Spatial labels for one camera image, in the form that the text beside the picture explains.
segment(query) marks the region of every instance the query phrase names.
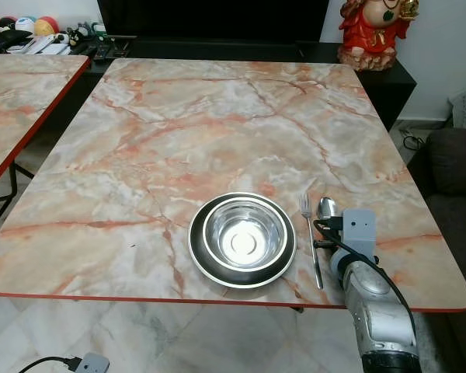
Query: table leg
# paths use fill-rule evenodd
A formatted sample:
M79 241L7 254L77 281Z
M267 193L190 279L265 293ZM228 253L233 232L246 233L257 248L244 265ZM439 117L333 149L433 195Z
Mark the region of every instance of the table leg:
M0 202L4 201L5 203L0 207L0 217L3 215L7 207L12 202L12 199L17 194L17 179L16 179L16 164L12 162L9 166L9 175L10 175L10 186L12 188L11 193L7 196L0 197Z

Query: red table edge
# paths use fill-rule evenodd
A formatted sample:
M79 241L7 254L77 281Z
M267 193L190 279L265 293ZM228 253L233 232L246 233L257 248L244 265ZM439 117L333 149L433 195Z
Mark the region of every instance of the red table edge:
M139 297L95 297L85 295L45 295L45 294L15 294L1 293L0 297L7 298L32 298L32 299L57 299L72 301L112 301L112 302L151 302L151 303L184 303L201 305L261 305L265 307L292 307L304 309L346 309L345 305L315 305L312 303L279 303L279 302L252 302L252 301L221 301L209 299L167 299L167 298L139 298ZM462 309L421 309L411 308L413 312L421 313L460 313Z
M0 176L4 173L4 171L7 170L7 168L10 166L12 161L16 159L16 156L23 150L23 148L26 146L28 141L31 139L31 137L38 131L38 128L43 124L43 122L47 119L47 117L50 115L50 113L55 109L57 104L64 98L66 93L68 92L69 89L76 83L76 81L79 79L81 74L86 70L86 68L89 65L90 60L86 58L85 62L80 66L79 70L76 71L76 73L72 76L72 78L66 83L64 88L57 94L57 96L54 98L54 100L50 103L50 105L45 109L44 112L40 115L40 117L37 119L37 121L34 123L33 126L26 132L26 134L23 136L21 140L16 144L16 146L11 150L9 155L5 158L5 160L0 164Z

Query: figurine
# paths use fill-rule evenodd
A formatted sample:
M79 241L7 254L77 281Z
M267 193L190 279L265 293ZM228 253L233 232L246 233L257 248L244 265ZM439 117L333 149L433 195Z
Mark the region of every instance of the figurine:
M355 70L385 70L395 63L395 37L405 32L418 15L419 0L347 0L339 60Z

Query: marble tabletop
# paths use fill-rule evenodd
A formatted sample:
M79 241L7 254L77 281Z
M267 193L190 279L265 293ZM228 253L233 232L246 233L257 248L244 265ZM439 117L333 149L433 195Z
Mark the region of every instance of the marble tabletop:
M215 284L186 244L229 191L276 201L298 248L255 290ZM0 295L342 307L298 196L377 214L380 265L412 308L466 309L466 282L355 73L340 64L115 60L0 231Z
M86 56L0 54L0 175L87 65Z

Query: television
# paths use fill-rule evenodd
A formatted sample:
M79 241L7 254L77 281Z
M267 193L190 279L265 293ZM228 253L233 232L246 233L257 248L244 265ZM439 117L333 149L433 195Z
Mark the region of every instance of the television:
M110 36L293 43L319 41L329 0L98 3Z

